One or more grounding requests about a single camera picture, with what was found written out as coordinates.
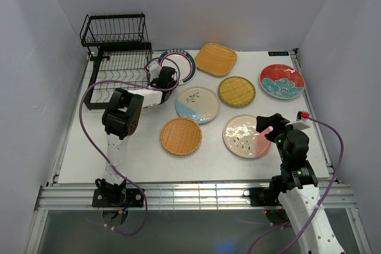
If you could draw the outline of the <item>white plate green maroon rim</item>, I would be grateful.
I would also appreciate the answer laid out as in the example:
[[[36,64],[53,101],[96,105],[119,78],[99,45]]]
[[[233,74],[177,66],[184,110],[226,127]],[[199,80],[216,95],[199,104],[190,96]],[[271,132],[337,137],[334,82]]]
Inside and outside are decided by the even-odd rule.
[[[169,49],[160,55],[159,64],[162,67],[172,67],[177,71],[175,62],[180,70],[179,85],[189,83],[196,74],[196,62],[193,56],[182,49]]]

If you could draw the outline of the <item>round orange woven plate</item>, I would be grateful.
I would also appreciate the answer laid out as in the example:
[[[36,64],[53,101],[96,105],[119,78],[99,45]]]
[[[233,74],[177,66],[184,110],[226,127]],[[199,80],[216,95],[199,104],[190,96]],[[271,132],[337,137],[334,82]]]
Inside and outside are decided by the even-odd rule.
[[[172,155],[185,156],[199,148],[202,130],[194,120],[178,117],[163,126],[160,140],[163,148]]]

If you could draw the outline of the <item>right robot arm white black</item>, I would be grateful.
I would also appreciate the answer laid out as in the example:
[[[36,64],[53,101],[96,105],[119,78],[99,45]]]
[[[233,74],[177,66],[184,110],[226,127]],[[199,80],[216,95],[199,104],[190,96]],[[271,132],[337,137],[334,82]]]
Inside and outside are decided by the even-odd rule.
[[[330,189],[320,193],[318,179],[307,160],[310,140],[304,130],[310,119],[303,111],[293,123],[278,113],[257,117],[257,132],[271,128],[265,138],[276,145],[282,162],[280,175],[271,178],[264,197],[283,207],[295,232],[281,253],[294,244],[299,245],[301,253],[344,253],[322,206]]]

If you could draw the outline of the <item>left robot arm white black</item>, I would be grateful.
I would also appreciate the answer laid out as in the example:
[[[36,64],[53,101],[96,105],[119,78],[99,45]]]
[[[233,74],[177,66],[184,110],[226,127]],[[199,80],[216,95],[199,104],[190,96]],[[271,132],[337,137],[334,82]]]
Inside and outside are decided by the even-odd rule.
[[[163,104],[175,87],[177,71],[173,67],[154,64],[149,69],[150,83],[146,89],[128,91],[117,88],[103,113],[102,124],[107,135],[107,164],[104,175],[96,180],[101,196],[113,206],[126,200],[127,180],[116,172],[127,158],[129,137],[136,131],[142,109]]]

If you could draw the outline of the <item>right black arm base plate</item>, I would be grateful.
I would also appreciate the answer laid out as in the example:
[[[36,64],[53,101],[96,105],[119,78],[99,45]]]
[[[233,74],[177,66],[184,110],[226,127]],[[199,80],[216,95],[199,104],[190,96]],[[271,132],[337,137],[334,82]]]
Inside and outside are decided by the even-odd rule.
[[[269,187],[251,187],[243,191],[243,197],[249,199],[250,206],[280,206]]]

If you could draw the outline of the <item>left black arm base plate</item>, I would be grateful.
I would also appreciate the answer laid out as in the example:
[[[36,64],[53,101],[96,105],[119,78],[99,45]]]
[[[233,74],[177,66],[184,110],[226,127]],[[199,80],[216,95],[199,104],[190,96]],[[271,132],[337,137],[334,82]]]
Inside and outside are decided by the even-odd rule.
[[[124,208],[127,205],[131,208],[141,208],[144,204],[141,192],[131,188],[123,190],[117,197],[106,195],[96,189],[92,199],[92,207],[94,208]]]

